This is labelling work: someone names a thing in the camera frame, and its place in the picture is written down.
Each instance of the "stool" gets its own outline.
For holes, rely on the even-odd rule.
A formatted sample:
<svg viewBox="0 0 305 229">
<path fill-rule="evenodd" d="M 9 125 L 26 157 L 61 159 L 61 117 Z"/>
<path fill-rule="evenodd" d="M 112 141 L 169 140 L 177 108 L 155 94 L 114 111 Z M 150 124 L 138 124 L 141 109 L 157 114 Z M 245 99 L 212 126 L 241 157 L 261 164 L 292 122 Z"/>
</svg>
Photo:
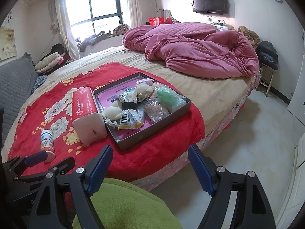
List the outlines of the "stool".
<svg viewBox="0 0 305 229">
<path fill-rule="evenodd" d="M 262 80 L 260 81 L 260 84 L 267 88 L 267 92 L 266 92 L 265 96 L 268 96 L 269 90 L 271 88 L 271 84 L 272 84 L 274 73 L 276 73 L 277 71 L 272 69 L 268 65 L 263 64 L 263 63 L 261 63 L 260 66 L 261 66 L 260 67 L 260 74 L 261 75 L 263 75 L 264 68 L 267 68 L 268 70 L 270 70 L 272 72 L 271 79 L 270 79 L 270 82 L 269 82 L 269 86 L 266 84 L 266 81 L 262 81 Z"/>
</svg>

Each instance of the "white tile floor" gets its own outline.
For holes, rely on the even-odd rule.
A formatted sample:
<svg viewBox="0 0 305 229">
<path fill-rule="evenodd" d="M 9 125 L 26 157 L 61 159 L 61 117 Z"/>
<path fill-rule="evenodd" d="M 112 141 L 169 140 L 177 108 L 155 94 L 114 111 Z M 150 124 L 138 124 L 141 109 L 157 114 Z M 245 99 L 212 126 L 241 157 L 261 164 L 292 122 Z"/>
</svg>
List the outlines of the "white tile floor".
<svg viewBox="0 0 305 229">
<path fill-rule="evenodd" d="M 269 93 L 253 90 L 244 109 L 214 140 L 204 154 L 230 172 L 253 170 L 259 177 L 273 213 L 276 214 L 290 183 L 294 147 L 305 127 L 287 110 L 287 105 Z M 152 193 L 165 201 L 183 229 L 196 229 L 210 202 L 192 167 L 166 180 Z M 237 192 L 231 199 L 222 228 L 229 228 Z"/>
</svg>

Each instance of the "beige bedsheet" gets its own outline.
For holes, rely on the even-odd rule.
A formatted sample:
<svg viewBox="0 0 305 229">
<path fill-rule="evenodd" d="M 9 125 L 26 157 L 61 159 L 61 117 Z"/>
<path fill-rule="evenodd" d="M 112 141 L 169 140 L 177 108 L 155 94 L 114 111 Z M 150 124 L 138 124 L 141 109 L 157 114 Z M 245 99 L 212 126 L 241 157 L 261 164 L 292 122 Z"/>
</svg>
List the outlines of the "beige bedsheet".
<svg viewBox="0 0 305 229">
<path fill-rule="evenodd" d="M 27 106 L 33 104 L 39 96 L 51 90 L 57 83 L 109 62 L 119 62 L 148 71 L 175 86 L 199 108 L 205 122 L 206 135 L 239 101 L 251 83 L 251 78 L 247 77 L 226 80 L 207 80 L 191 77 L 167 68 L 164 61 L 147 61 L 143 53 L 132 52 L 124 46 L 109 48 L 72 62 L 48 76 L 46 82 L 25 101 L 20 109 L 18 117 L 4 143 L 2 160 L 4 162 L 7 161 L 19 118 Z"/>
</svg>

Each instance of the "pink cloth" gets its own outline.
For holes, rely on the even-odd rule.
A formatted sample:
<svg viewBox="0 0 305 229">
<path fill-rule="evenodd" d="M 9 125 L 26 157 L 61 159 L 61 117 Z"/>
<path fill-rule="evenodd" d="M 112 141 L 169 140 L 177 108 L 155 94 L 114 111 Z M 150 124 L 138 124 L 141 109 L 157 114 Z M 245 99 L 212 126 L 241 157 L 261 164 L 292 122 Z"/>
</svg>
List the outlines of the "pink cloth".
<svg viewBox="0 0 305 229">
<path fill-rule="evenodd" d="M 205 23 L 136 27 L 124 35 L 123 44 L 144 52 L 147 60 L 164 60 L 167 67 L 194 77 L 253 77 L 259 67 L 244 35 Z"/>
</svg>

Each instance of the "green fleece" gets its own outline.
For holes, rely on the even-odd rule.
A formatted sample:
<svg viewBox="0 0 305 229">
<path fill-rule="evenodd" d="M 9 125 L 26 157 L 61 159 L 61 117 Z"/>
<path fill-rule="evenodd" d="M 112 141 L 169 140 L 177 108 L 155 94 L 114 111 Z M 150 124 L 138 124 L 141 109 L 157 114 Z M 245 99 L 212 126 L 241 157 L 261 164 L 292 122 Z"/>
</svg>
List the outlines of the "green fleece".
<svg viewBox="0 0 305 229">
<path fill-rule="evenodd" d="M 105 178 L 91 201 L 105 229 L 182 229 L 166 204 L 130 183 Z M 74 229 L 81 229 L 77 216 Z"/>
</svg>

